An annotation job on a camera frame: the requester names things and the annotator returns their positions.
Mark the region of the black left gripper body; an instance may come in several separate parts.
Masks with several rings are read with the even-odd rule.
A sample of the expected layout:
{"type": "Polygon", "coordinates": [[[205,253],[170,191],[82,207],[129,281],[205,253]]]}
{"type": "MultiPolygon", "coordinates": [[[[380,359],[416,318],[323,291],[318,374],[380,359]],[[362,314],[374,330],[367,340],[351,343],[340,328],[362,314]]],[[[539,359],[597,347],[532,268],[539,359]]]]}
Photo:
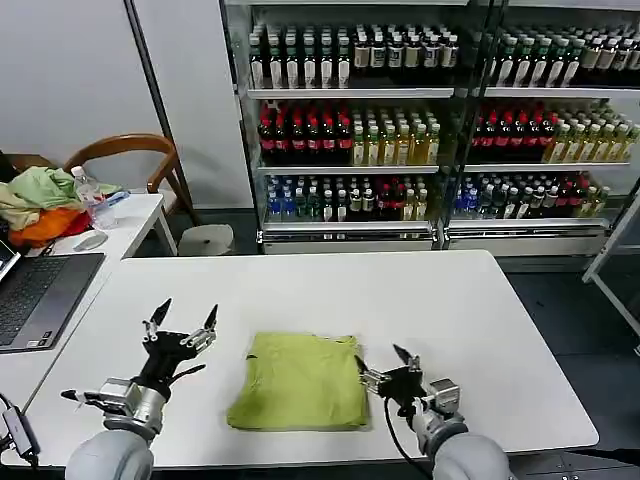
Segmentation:
{"type": "Polygon", "coordinates": [[[194,347],[188,344],[188,334],[160,331],[155,341],[143,343],[148,354],[137,384],[168,386],[181,362],[194,358],[194,347]]]}

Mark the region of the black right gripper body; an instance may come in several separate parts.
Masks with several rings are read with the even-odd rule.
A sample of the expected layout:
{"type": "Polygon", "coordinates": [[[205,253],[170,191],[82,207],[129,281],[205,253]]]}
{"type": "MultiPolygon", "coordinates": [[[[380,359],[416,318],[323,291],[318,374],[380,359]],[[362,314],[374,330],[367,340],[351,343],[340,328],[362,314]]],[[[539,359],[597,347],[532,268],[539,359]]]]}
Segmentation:
{"type": "Polygon", "coordinates": [[[412,416],[416,413],[415,399],[426,396],[422,386],[423,372],[409,366],[399,367],[382,374],[377,394],[382,399],[392,399],[399,406],[399,416],[412,416]]]}

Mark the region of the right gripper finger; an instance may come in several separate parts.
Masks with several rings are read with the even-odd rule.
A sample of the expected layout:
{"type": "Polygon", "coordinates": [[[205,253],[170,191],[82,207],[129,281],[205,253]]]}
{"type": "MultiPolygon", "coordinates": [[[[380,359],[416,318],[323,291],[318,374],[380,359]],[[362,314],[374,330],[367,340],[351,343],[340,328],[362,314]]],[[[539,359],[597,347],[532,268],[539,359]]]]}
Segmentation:
{"type": "Polygon", "coordinates": [[[405,348],[394,344],[393,349],[399,359],[402,361],[403,365],[395,369],[396,373],[402,374],[420,374],[421,373],[421,365],[420,365],[420,357],[418,355],[412,355],[405,348]]]}
{"type": "Polygon", "coordinates": [[[377,396],[384,396],[387,393],[388,384],[391,382],[391,375],[369,368],[358,355],[355,356],[355,362],[359,371],[360,383],[365,389],[377,396]]]}

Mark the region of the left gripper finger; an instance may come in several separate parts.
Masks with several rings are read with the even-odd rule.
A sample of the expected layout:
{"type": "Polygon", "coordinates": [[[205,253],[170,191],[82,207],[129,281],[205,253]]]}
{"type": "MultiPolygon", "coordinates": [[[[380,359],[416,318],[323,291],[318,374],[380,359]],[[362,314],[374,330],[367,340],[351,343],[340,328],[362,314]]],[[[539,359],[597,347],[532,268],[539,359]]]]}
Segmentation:
{"type": "Polygon", "coordinates": [[[143,335],[144,343],[155,342],[158,339],[159,327],[162,325],[162,322],[164,321],[164,318],[168,313],[171,302],[172,299],[168,298],[154,310],[148,320],[144,320],[142,322],[145,330],[145,333],[143,335]]]}
{"type": "Polygon", "coordinates": [[[207,316],[203,327],[180,341],[187,348],[208,348],[216,339],[215,327],[219,305],[216,304],[207,316]]]}

